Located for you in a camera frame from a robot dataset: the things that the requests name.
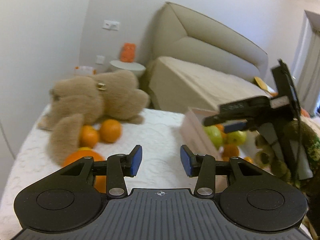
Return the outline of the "green guava fruit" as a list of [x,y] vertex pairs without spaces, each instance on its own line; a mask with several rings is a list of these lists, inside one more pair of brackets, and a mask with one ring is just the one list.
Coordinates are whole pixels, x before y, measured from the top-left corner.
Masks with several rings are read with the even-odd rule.
[[226,144],[243,145],[247,140],[247,133],[244,131],[235,131],[227,133]]

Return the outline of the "orange mandarin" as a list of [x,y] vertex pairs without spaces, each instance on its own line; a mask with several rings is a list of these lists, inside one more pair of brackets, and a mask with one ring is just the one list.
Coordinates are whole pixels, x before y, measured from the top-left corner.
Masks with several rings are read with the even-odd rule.
[[103,142],[114,143],[121,137],[121,123],[114,119],[105,120],[100,126],[99,134]]
[[82,127],[79,135],[80,147],[94,148],[99,141],[100,134],[93,126],[85,125]]
[[224,132],[225,128],[222,124],[216,124],[215,127],[217,127],[219,129],[220,132]]
[[226,144],[223,146],[222,157],[230,158],[230,157],[238,157],[239,156],[239,148],[235,144]]

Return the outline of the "orange mandarin in box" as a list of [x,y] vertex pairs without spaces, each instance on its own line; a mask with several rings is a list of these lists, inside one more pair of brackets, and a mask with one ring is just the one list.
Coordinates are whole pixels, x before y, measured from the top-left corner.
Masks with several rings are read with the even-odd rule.
[[220,132],[224,132],[225,128],[222,124],[216,124],[215,127],[217,127],[219,129]]

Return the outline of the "pink cardboard box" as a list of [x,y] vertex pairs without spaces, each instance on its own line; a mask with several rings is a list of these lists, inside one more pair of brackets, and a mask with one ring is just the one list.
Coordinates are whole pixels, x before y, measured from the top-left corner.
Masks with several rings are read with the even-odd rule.
[[[197,155],[211,155],[216,160],[222,161],[222,148],[217,150],[207,133],[204,131],[202,121],[204,118],[216,115],[217,112],[209,111],[199,108],[191,108],[187,110],[183,122],[180,127],[180,134],[183,138],[184,144]],[[187,174],[191,177],[193,171],[190,165],[190,159],[186,153],[181,151],[180,153],[181,163]],[[226,176],[216,176],[215,179],[215,191],[222,192],[227,187],[227,177]]]

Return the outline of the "small mandarin in box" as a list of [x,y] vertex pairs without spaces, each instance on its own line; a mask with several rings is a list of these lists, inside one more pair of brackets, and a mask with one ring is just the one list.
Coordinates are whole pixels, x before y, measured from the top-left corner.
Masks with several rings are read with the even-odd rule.
[[244,160],[249,162],[249,163],[254,163],[253,159],[251,157],[244,157]]

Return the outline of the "beige blanket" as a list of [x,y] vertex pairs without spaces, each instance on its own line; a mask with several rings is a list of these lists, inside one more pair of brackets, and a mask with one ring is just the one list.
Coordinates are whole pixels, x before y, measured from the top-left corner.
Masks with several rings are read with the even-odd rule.
[[319,191],[319,134],[306,122],[293,120],[279,129],[265,123],[258,128],[255,145],[260,168],[308,194]]

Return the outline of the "white lace tablecloth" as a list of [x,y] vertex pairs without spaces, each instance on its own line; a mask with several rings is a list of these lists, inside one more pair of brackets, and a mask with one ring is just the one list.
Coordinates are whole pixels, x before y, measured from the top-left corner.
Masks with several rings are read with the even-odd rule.
[[[126,183],[130,189],[139,187],[165,189],[194,187],[195,180],[188,179],[180,163],[179,148],[183,142],[179,129],[183,115],[147,109],[141,125],[124,124],[121,138],[114,144],[100,144],[97,152],[108,157],[114,153],[127,153],[135,145],[143,148],[142,165],[136,178]],[[14,199],[26,186],[57,170],[48,155],[50,133],[32,128],[12,167],[1,200],[1,239],[11,239],[21,233],[21,226],[14,212]],[[95,223],[94,229],[84,234],[84,239],[259,239],[255,233],[227,225],[220,217],[209,219],[209,207],[196,204],[202,216],[199,222],[186,224],[182,214],[172,212],[167,217],[153,219],[150,210],[159,210],[169,203],[166,196],[151,193],[148,209],[140,210],[137,218],[130,214],[135,205],[125,207],[125,225],[120,224],[119,214]]]

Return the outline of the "brown plush bunny toy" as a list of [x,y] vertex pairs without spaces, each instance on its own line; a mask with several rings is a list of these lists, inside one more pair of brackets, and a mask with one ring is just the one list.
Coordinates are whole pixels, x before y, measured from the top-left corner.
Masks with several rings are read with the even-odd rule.
[[50,131],[49,158],[61,165],[79,148],[82,127],[104,117],[141,124],[141,112],[149,102],[149,95],[139,88],[138,78],[129,70],[57,81],[50,90],[49,111],[37,125]]

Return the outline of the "beige upholstered bed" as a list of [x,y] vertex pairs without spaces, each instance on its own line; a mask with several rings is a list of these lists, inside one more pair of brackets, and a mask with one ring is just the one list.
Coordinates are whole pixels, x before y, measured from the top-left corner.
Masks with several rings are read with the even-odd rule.
[[254,80],[267,67],[267,53],[243,35],[168,2],[157,15],[151,59],[140,85],[155,109],[217,110],[224,103],[265,95]]

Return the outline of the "white round side table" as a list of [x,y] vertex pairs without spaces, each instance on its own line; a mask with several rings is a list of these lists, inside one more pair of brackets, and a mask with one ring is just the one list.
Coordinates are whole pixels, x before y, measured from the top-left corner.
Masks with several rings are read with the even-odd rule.
[[138,78],[140,78],[146,70],[146,68],[142,64],[136,62],[123,62],[120,60],[112,60],[110,61],[110,65],[110,69],[113,72],[118,70],[129,70],[133,72],[133,74],[135,74],[135,76]]

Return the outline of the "orange owl figurine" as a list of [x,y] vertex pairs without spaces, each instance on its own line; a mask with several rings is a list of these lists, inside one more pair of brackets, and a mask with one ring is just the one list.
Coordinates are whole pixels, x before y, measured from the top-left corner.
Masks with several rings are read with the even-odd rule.
[[131,63],[135,59],[136,45],[134,43],[124,43],[120,54],[120,61]]

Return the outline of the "white wall switch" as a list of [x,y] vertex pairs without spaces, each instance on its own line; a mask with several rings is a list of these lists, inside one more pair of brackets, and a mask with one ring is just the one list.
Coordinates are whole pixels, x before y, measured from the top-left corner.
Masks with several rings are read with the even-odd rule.
[[102,55],[97,55],[96,56],[96,60],[95,60],[96,64],[103,65],[104,61],[105,61],[105,57],[104,56],[102,56]]

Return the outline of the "white wall socket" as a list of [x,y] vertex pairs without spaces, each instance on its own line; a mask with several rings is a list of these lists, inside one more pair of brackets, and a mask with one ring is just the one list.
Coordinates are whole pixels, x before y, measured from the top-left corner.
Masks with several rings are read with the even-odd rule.
[[103,29],[118,31],[119,28],[120,28],[120,22],[111,21],[111,20],[104,20],[103,22]]

